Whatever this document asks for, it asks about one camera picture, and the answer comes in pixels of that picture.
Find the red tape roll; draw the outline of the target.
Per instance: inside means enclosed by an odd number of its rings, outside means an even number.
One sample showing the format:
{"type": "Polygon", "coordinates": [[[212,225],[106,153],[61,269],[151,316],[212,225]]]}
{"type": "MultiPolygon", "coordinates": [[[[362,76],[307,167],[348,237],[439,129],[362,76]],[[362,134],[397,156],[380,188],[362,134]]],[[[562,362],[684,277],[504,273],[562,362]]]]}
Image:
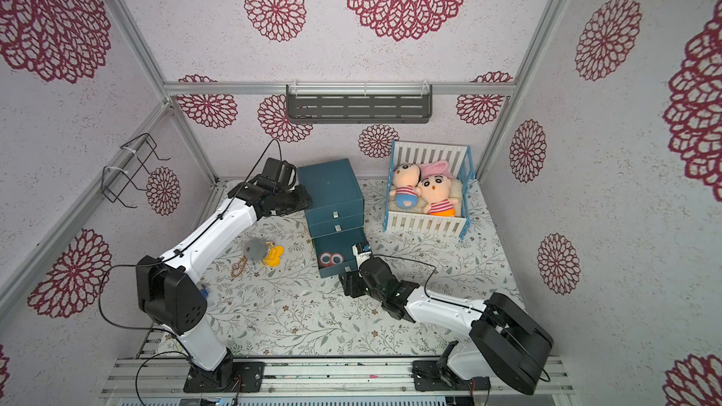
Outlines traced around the red tape roll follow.
{"type": "Polygon", "coordinates": [[[344,259],[343,255],[340,253],[334,253],[329,258],[329,264],[331,266],[342,264],[342,263],[344,263],[344,261],[345,261],[345,259],[344,259]]]}
{"type": "Polygon", "coordinates": [[[321,267],[328,267],[328,266],[331,266],[332,264],[333,264],[332,255],[330,253],[322,253],[319,256],[319,265],[321,265],[321,267]]]}

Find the teal bottom drawer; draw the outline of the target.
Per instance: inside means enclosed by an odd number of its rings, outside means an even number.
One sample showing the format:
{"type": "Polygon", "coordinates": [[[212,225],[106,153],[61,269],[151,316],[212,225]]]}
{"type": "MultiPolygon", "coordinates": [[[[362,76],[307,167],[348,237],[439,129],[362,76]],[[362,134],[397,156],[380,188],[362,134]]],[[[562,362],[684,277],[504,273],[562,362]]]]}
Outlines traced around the teal bottom drawer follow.
{"type": "Polygon", "coordinates": [[[321,279],[338,276],[358,269],[356,253],[353,249],[362,244],[368,245],[364,229],[351,229],[333,235],[312,240],[316,252],[319,276],[321,279]]]}

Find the teal drawer cabinet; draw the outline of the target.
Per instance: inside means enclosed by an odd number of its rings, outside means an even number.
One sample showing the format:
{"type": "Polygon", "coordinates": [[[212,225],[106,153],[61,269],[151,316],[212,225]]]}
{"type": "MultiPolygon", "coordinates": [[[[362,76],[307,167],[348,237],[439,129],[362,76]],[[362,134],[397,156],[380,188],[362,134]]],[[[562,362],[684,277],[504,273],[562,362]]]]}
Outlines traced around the teal drawer cabinet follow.
{"type": "Polygon", "coordinates": [[[305,216],[312,238],[364,226],[364,197],[348,159],[300,167],[298,177],[311,198],[305,216]]]}

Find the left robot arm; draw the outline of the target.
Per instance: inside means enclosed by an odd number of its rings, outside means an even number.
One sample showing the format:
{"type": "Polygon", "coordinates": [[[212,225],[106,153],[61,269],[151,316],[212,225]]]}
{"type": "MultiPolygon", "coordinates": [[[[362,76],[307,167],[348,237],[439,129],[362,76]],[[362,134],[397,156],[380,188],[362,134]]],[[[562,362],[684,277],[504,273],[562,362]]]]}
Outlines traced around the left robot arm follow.
{"type": "Polygon", "coordinates": [[[304,186],[274,186],[257,177],[229,192],[214,213],[160,257],[146,256],[135,266],[142,312],[182,342],[199,370],[213,372],[227,358],[206,319],[207,300],[197,283],[231,242],[257,221],[306,210],[311,198],[304,186]]]}

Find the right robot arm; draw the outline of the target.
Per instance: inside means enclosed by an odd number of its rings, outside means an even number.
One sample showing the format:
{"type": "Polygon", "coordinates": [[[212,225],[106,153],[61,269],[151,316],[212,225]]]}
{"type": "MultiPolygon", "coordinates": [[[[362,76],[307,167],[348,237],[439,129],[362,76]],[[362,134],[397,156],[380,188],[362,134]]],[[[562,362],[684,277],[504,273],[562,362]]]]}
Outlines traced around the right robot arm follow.
{"type": "Polygon", "coordinates": [[[505,294],[470,300],[434,292],[425,284],[396,278],[376,256],[338,279],[345,295],[373,298],[396,320],[434,324],[459,337],[438,359],[412,363],[418,391],[488,389],[496,377],[531,396],[540,381],[551,381],[545,364],[554,346],[552,336],[505,294]]]}

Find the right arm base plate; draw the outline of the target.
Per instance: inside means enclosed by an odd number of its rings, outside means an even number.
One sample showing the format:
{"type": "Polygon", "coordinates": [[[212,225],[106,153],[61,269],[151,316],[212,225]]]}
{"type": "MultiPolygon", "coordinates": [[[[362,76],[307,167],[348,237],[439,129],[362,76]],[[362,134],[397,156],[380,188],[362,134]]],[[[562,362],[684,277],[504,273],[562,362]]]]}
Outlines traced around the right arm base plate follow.
{"type": "Polygon", "coordinates": [[[440,361],[416,360],[412,363],[412,378],[415,390],[432,391],[488,391],[491,389],[489,377],[462,379],[440,361]]]}

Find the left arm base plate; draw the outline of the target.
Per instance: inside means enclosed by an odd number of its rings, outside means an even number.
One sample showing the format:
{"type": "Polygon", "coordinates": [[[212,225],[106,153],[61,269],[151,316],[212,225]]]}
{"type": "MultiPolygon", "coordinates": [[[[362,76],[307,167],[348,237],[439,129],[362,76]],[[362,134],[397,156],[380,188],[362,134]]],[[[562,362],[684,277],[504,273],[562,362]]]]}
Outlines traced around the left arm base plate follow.
{"type": "Polygon", "coordinates": [[[266,365],[263,362],[225,362],[216,370],[190,366],[184,393],[259,393],[266,365]]]}

